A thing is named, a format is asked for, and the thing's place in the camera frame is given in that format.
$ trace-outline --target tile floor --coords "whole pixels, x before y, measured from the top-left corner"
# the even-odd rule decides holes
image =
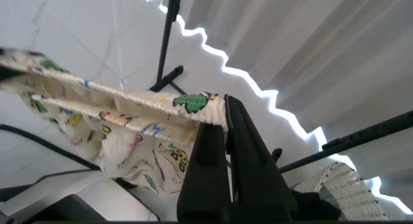
[[[129,91],[144,91],[154,84],[159,60],[165,22],[159,4],[160,0],[0,0],[0,45],[40,51],[77,76]],[[175,83],[184,91],[209,91],[240,99],[269,151],[284,149],[279,166],[318,151],[313,134],[299,137],[286,118],[269,111],[269,100],[258,97],[245,79],[223,73],[223,59],[203,50],[202,42],[200,34],[182,36],[181,27],[174,23],[164,73],[183,65],[185,71]],[[164,91],[176,92],[170,86]],[[65,138],[33,115],[19,97],[1,92],[0,99],[0,123],[22,128],[72,151]],[[6,139],[1,143],[0,165],[16,165],[15,171],[0,174],[0,187],[79,168],[58,156],[42,154],[39,147],[31,147],[33,144],[19,137],[0,134]],[[26,160],[31,153],[35,157],[21,163],[20,159]],[[320,160],[284,177],[293,185],[331,161]],[[3,176],[12,177],[17,172],[19,177],[3,183]],[[140,188],[134,192],[163,220],[176,219],[178,194],[158,198]]]

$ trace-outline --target blue print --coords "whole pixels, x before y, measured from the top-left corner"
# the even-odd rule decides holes
[[[157,123],[151,123],[151,124],[149,124],[149,125],[147,125],[145,128],[143,128],[142,130],[141,130],[141,133],[143,134],[143,133],[145,133],[145,131],[148,129],[148,128],[150,128],[150,127],[152,127],[152,130],[155,130],[155,133],[154,133],[154,136],[157,134],[157,133],[159,133],[160,131],[162,131],[162,130],[164,130],[165,128],[160,128],[158,125],[157,125]]]

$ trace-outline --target white woven basket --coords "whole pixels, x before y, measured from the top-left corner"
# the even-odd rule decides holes
[[[339,220],[387,220],[360,175],[344,163],[333,163],[294,190],[318,192],[321,199],[341,209]]]

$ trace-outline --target light strip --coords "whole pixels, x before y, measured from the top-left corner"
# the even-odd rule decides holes
[[[163,6],[162,4],[159,5],[159,9],[164,12],[167,13],[168,12],[168,8]],[[297,117],[286,111],[286,110],[281,110],[279,108],[276,108],[276,101],[277,101],[277,95],[278,95],[278,91],[277,90],[265,90],[262,91],[257,83],[250,77],[250,75],[248,74],[248,72],[245,72],[244,70],[240,70],[237,68],[232,68],[229,66],[225,66],[225,64],[228,61],[228,56],[227,54],[222,51],[222,50],[218,50],[215,48],[212,48],[211,46],[206,45],[205,43],[207,42],[207,33],[205,32],[204,28],[196,28],[194,30],[185,30],[185,22],[183,20],[183,18],[178,15],[176,18],[176,21],[179,23],[179,25],[181,26],[181,32],[182,35],[185,37],[190,37],[196,34],[201,34],[202,36],[202,44],[201,47],[203,50],[216,55],[216,56],[220,56],[223,59],[223,65],[222,65],[222,71],[228,74],[232,74],[235,76],[241,76],[243,79],[245,79],[245,81],[250,85],[250,87],[252,88],[252,90],[254,91],[254,93],[261,97],[261,98],[269,98],[269,111],[272,114],[275,115],[279,115],[283,118],[285,118],[289,123],[291,128],[294,130],[294,132],[303,140],[307,140],[311,135],[314,135],[314,137],[316,137],[317,143],[318,143],[318,150],[322,151],[322,146],[327,143],[327,140],[325,138],[323,129],[321,127],[318,127],[317,129],[313,130],[311,133],[307,133],[305,132],[305,130],[303,129],[303,127],[301,127],[301,125],[298,123]],[[353,164],[353,162],[351,161],[351,159],[348,156],[340,156],[339,154],[334,154],[332,156],[329,157],[330,159],[342,162],[347,164],[349,167],[353,168],[354,170],[356,170],[356,166]],[[408,209],[406,207],[405,204],[403,204],[403,202],[400,201],[400,199],[398,198],[394,198],[394,197],[390,197],[390,196],[386,196],[386,195],[382,195],[380,194],[380,186],[381,186],[381,180],[379,177],[373,178],[372,179],[372,183],[373,183],[373,187],[376,189],[376,192],[373,192],[372,189],[372,193],[373,195],[379,197],[379,198],[383,198],[386,200],[389,200],[391,202],[393,202],[395,205],[397,205],[399,207],[399,209],[401,209],[404,213],[406,214],[411,214],[412,211],[410,209]]]

